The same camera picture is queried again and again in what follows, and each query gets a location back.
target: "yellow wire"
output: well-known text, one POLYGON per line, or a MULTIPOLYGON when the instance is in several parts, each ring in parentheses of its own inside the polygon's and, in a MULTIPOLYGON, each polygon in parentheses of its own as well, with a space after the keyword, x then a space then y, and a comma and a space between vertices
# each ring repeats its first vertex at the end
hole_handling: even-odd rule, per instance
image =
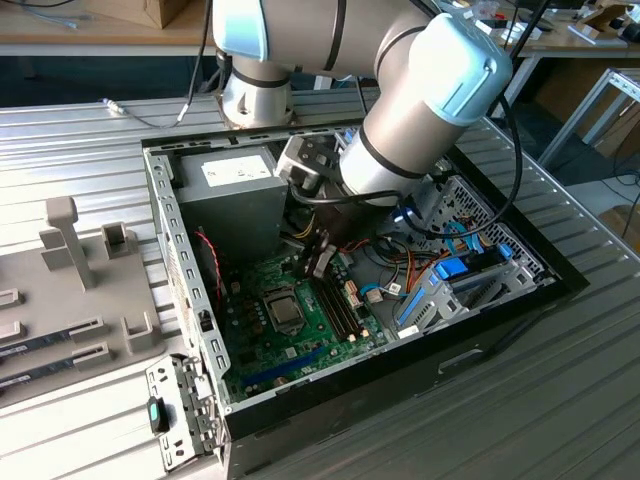
POLYGON ((302 232, 300 233, 296 233, 293 238, 296 239, 301 239, 306 237, 307 235, 309 235, 311 233, 311 229, 313 227, 313 221, 316 219, 316 214, 314 213, 313 216, 311 217, 311 220, 309 221, 309 225, 307 225, 307 228, 305 228, 302 232))

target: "black switch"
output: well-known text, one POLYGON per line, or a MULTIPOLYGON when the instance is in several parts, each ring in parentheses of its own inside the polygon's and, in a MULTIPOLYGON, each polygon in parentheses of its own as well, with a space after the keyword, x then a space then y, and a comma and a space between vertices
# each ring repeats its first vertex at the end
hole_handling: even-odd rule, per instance
POLYGON ((157 435, 169 431, 169 417, 164 407, 164 400, 156 397, 149 397, 147 400, 147 413, 149 414, 149 424, 151 431, 157 435))

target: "red wire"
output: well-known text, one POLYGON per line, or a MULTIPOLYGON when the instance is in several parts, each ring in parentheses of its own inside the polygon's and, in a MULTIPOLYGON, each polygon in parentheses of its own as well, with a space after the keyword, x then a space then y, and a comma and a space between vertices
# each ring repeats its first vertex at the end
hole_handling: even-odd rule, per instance
POLYGON ((213 248, 213 244, 209 241, 209 239, 206 237, 205 234, 200 232, 195 232, 195 234, 198 235, 202 239, 202 241, 209 246, 209 249, 213 254, 213 261, 216 264, 216 277, 218 277, 216 278, 216 295, 218 297, 218 308, 219 308, 221 305, 220 284, 222 282, 222 279, 220 278, 220 264, 218 263, 218 254, 216 254, 216 249, 213 248))

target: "white cable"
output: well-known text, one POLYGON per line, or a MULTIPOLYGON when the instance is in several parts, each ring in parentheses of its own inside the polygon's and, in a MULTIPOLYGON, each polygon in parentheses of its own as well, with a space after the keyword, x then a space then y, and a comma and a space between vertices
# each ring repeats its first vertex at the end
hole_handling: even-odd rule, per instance
POLYGON ((178 126, 178 124, 182 122, 182 120, 184 119, 184 116, 187 114, 187 112, 189 111, 189 107, 191 106, 189 103, 185 103, 184 106, 182 107, 182 110, 180 110, 180 113, 178 114, 178 117, 176 118, 175 122, 169 125, 155 125, 153 123, 147 122, 145 119, 140 118, 137 115, 134 115, 133 113, 129 112, 126 108, 124 108, 122 105, 120 105, 119 103, 109 98, 103 98, 102 103, 109 109, 111 113, 115 115, 118 115, 120 117, 133 118, 135 120, 138 120, 140 123, 147 125, 148 127, 160 128, 160 129, 173 128, 178 126))

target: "label sticker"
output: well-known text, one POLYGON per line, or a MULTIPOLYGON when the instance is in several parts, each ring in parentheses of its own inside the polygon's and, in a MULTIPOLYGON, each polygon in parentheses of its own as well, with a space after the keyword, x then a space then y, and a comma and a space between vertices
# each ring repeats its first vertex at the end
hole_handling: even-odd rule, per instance
POLYGON ((20 345, 19 347, 10 348, 8 350, 4 350, 0 352, 0 358, 6 357, 7 355, 13 355, 14 353, 24 352, 27 349, 26 345, 20 345))
POLYGON ((202 165, 202 171, 210 187, 273 176, 260 155, 207 162, 202 165))
POLYGON ((16 383, 24 383, 28 380, 31 380, 30 375, 22 375, 21 377, 12 378, 11 380, 7 380, 6 382, 0 383, 0 388, 8 387, 9 385, 14 385, 16 383))

